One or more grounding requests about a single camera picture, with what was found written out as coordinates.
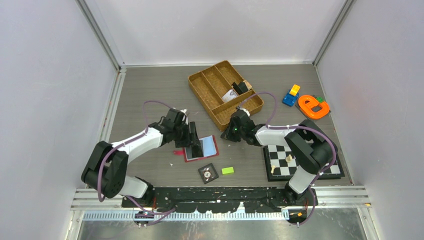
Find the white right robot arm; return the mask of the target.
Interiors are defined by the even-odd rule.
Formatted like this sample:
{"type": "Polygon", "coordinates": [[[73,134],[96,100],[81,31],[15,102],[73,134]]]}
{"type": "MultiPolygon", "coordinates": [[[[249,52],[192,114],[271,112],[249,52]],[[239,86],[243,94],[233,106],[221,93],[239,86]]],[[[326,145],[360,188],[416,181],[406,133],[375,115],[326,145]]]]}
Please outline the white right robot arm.
{"type": "Polygon", "coordinates": [[[282,146],[291,150],[299,163],[294,175],[285,185],[283,194],[291,205],[299,205],[311,192],[311,186],[319,176],[337,160],[338,148],[311,120],[299,124],[272,126],[255,124],[243,108],[230,116],[229,125],[220,136],[222,139],[252,146],[282,146]]]}

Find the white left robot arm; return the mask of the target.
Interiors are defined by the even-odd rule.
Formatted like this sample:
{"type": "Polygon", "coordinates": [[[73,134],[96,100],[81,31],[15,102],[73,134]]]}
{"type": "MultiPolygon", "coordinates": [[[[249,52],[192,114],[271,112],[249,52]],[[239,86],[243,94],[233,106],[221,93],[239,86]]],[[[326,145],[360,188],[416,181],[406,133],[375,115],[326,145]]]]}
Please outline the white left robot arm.
{"type": "Polygon", "coordinates": [[[153,185],[140,177],[129,176],[129,163],[146,152],[174,142],[177,148],[190,147],[196,158],[203,156],[196,123],[188,121],[185,110],[171,108],[158,122],[148,124],[140,133],[115,143],[98,142],[85,165],[81,180],[95,189],[99,201],[117,195],[148,207],[155,197],[153,185]]]}

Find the red leather card holder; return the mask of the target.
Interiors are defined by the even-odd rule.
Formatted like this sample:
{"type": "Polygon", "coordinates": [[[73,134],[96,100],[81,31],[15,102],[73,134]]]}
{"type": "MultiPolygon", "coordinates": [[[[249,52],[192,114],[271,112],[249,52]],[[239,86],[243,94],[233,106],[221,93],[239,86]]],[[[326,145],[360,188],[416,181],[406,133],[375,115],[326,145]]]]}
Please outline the red leather card holder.
{"type": "Polygon", "coordinates": [[[204,160],[211,157],[218,156],[219,150],[218,145],[216,143],[216,138],[214,135],[205,136],[199,139],[200,141],[200,150],[202,155],[196,155],[196,150],[198,150],[197,147],[183,147],[180,150],[174,150],[173,154],[175,156],[181,156],[183,157],[183,160],[186,163],[198,161],[198,160],[204,160]]]}

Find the black credit card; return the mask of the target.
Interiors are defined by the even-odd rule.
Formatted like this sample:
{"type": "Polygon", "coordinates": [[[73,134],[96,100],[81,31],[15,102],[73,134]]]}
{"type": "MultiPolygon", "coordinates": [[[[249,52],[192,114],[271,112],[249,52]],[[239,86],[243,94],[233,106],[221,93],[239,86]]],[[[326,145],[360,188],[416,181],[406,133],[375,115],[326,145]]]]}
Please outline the black credit card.
{"type": "Polygon", "coordinates": [[[188,146],[184,150],[187,160],[198,159],[204,156],[203,149],[201,146],[188,146]]]}

